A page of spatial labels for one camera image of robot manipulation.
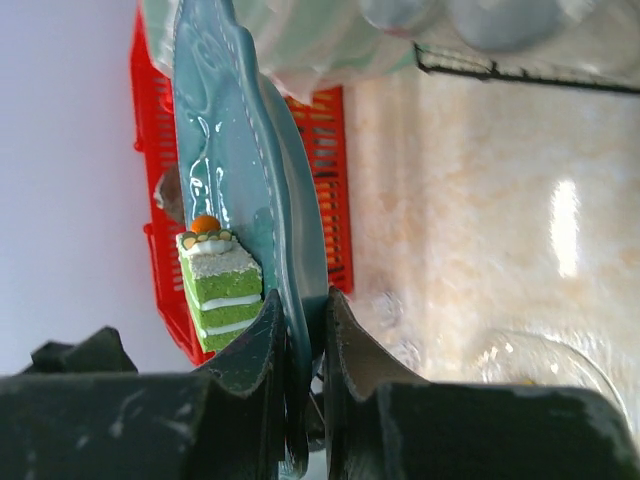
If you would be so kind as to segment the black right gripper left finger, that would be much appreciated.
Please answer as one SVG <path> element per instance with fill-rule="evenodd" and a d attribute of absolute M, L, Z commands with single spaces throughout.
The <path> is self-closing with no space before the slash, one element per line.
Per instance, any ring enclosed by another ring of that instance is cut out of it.
<path fill-rule="evenodd" d="M 274 479 L 284 456 L 285 322 L 252 325 L 189 373 L 141 374 L 106 327 L 47 342 L 1 381 L 5 479 Z"/>

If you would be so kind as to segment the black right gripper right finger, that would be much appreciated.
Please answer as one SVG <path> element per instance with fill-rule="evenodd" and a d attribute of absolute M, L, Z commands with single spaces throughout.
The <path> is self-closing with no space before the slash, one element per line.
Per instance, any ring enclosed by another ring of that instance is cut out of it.
<path fill-rule="evenodd" d="M 345 296 L 326 307 L 332 479 L 635 479 L 639 455 L 601 395 L 573 387 L 433 383 L 391 356 Z"/>

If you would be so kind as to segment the teal ceramic plate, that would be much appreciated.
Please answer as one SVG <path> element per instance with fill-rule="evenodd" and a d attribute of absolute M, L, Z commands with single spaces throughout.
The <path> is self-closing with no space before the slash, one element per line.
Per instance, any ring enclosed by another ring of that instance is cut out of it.
<path fill-rule="evenodd" d="M 308 468 L 304 409 L 322 356 L 329 282 L 313 176 L 285 100 L 258 68 L 229 1 L 183 1 L 175 20 L 173 105 L 186 218 L 208 213 L 260 264 L 284 308 L 283 479 Z"/>

